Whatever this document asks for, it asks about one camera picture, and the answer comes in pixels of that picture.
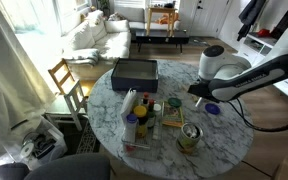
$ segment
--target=door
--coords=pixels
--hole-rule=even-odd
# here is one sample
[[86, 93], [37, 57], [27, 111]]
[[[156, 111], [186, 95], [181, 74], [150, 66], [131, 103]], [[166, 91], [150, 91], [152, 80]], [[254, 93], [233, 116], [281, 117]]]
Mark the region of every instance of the door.
[[217, 37], [232, 0], [197, 0], [191, 16], [190, 36]]

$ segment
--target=chair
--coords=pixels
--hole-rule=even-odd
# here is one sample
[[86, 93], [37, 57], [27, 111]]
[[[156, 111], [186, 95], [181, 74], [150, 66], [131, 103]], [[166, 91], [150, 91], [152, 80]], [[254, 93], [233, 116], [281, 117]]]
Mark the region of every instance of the chair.
[[51, 161], [33, 171], [22, 163], [4, 164], [0, 166], [0, 179], [109, 180], [110, 160], [98, 153], [75, 154]]
[[[85, 115], [87, 112], [86, 97], [84, 97], [80, 81], [76, 81], [69, 93], [58, 95], [55, 101], [45, 111], [46, 118], [57, 126], [57, 123], [74, 123], [79, 131], [82, 130], [78, 114]], [[72, 118], [61, 120], [55, 118]]]
[[[68, 90], [71, 89], [75, 82], [64, 59], [56, 64], [55, 67], [49, 69], [48, 72], [50, 73], [53, 81], [59, 89], [60, 94], [65, 94]], [[80, 83], [85, 97], [88, 97], [92, 91], [95, 81], [81, 80]]]

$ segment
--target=tin can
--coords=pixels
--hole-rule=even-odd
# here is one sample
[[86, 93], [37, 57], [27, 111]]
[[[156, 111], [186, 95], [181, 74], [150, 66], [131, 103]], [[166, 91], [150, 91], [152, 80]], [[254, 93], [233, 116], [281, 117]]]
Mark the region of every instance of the tin can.
[[181, 132], [176, 140], [178, 150], [183, 153], [191, 154], [195, 145], [203, 137], [201, 128], [192, 123], [185, 123], [181, 127]]

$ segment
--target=round table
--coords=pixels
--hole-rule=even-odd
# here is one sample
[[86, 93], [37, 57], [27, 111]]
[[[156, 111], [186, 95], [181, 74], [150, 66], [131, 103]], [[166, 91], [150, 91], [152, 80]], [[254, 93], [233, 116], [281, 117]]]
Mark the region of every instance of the round table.
[[[102, 145], [116, 158], [142, 173], [167, 179], [200, 179], [222, 174], [237, 165], [249, 150], [253, 141], [253, 130], [248, 128], [228, 103], [217, 104], [219, 115], [212, 115], [195, 107], [191, 94], [183, 87], [194, 83], [198, 69], [194, 66], [158, 60], [158, 90], [155, 99], [166, 100], [177, 97], [182, 101], [186, 122], [202, 128], [204, 136], [192, 155], [182, 154], [176, 148], [178, 127], [162, 127], [161, 150], [156, 160], [145, 160], [127, 156], [123, 151], [123, 122], [120, 110], [126, 92], [113, 91], [112, 70], [105, 73], [94, 85], [88, 101], [88, 116], [91, 127]], [[232, 103], [240, 109], [236, 100]], [[244, 102], [245, 118], [250, 122]]]

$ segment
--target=black box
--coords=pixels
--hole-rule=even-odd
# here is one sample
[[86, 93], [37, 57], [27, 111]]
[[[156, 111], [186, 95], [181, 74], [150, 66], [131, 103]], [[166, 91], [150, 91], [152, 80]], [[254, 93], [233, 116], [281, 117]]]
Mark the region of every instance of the black box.
[[158, 87], [158, 68], [156, 60], [120, 58], [111, 75], [114, 91], [156, 93]]

